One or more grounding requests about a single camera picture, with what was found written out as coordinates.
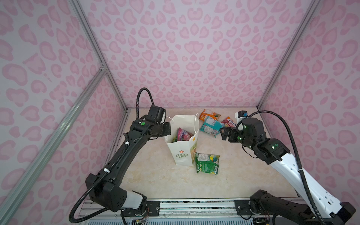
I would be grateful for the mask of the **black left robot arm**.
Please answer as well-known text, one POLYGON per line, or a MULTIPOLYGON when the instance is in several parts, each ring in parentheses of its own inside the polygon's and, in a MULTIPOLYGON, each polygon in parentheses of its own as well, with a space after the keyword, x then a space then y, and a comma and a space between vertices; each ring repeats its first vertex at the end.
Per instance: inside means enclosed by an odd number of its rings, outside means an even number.
POLYGON ((143 214, 146 208, 146 196, 135 191, 126 191, 120 187, 123 177, 140 149, 151 139, 171 134, 171 124, 153 123, 142 119, 135 120, 130 130, 124 133, 125 140, 113 158, 98 174, 90 174, 85 181, 87 194, 93 202, 105 210, 118 212, 132 209, 143 214))

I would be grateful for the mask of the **red yellow candy packet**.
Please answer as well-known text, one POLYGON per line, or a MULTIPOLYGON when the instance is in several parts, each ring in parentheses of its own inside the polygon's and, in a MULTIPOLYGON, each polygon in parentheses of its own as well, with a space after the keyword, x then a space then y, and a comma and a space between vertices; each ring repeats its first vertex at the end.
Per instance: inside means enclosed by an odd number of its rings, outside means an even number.
POLYGON ((224 124, 225 127, 236 127, 237 124, 228 116, 225 119, 221 121, 222 124, 224 124))

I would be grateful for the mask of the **white paper bag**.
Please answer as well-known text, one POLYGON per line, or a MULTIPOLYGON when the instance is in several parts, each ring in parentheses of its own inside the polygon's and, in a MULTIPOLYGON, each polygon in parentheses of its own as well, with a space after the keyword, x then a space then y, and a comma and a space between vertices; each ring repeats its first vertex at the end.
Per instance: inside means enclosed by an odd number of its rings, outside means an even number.
POLYGON ((197 142, 200 131, 199 114, 175 115, 170 119, 171 135, 165 137, 175 164, 178 166, 192 166, 195 160, 197 142), (178 129, 182 128, 193 134, 189 141, 177 141, 178 129))

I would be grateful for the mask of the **teal snack packet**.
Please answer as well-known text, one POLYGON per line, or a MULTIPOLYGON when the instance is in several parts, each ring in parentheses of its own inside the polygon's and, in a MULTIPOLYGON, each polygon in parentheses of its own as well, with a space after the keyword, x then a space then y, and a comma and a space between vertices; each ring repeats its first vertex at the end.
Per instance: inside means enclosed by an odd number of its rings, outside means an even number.
POLYGON ((216 137, 220 133, 220 129, 224 126, 224 123, 221 123, 211 117, 207 117, 203 125, 200 127, 200 131, 216 137))

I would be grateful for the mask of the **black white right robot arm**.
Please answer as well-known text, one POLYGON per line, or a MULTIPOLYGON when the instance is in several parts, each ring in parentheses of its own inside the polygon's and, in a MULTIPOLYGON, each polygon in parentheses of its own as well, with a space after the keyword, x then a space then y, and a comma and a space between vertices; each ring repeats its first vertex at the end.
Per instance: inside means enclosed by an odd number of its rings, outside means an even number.
POLYGON ((279 172, 303 198, 290 202, 259 190, 250 197, 256 209, 284 217, 298 225, 344 225, 355 214, 349 202, 341 202, 323 188, 302 166, 297 153, 278 139, 268 138, 257 118, 243 118, 239 127, 223 127, 223 140, 251 149, 256 158, 279 172))

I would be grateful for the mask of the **orange snack packet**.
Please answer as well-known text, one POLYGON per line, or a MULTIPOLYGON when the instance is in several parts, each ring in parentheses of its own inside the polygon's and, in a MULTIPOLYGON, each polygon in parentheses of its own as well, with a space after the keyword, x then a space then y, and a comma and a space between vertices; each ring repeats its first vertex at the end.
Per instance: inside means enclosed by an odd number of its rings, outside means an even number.
POLYGON ((218 113, 216 113, 216 112, 213 112, 213 111, 211 111, 211 110, 209 110, 209 109, 204 109, 202 112, 201 112, 201 114, 200 114, 200 117, 199 117, 199 120, 201 120, 201 121, 206 121, 207 120, 207 118, 212 118, 212 119, 214 119, 214 120, 219 120, 219 118, 220 118, 220 114, 218 114, 218 113))

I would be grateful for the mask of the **green candy packet bottom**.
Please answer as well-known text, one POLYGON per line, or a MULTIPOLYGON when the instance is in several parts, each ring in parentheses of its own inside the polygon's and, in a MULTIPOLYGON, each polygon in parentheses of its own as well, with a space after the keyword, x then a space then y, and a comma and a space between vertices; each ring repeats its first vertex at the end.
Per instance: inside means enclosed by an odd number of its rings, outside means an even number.
POLYGON ((220 155, 196 153, 196 172, 218 175, 220 155))

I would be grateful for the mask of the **purple candy packet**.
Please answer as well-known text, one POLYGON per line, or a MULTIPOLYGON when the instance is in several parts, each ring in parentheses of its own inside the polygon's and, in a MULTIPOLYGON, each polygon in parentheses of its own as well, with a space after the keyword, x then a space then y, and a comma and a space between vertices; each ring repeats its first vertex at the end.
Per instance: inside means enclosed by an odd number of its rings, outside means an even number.
POLYGON ((177 141, 189 141, 193 134, 187 132, 186 130, 179 128, 177 133, 177 141))

